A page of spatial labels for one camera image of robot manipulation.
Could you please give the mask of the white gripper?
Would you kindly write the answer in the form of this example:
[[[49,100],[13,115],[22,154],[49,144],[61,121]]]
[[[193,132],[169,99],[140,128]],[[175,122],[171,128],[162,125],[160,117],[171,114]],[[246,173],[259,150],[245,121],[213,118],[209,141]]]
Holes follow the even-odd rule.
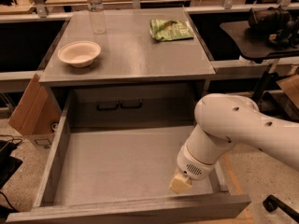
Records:
[[[183,145],[177,156],[178,169],[175,171],[169,189],[180,194],[192,187],[192,180],[203,180],[212,172],[214,164],[203,164],[192,156]]]

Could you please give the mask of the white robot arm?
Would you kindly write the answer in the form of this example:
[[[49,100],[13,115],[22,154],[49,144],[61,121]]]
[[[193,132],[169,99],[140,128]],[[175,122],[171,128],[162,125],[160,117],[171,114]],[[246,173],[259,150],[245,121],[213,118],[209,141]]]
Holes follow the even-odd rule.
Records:
[[[208,177],[219,157],[238,143],[299,170],[299,123],[266,116],[250,98],[208,94],[196,104],[194,117],[194,129],[178,153],[178,168],[170,182],[176,194]]]

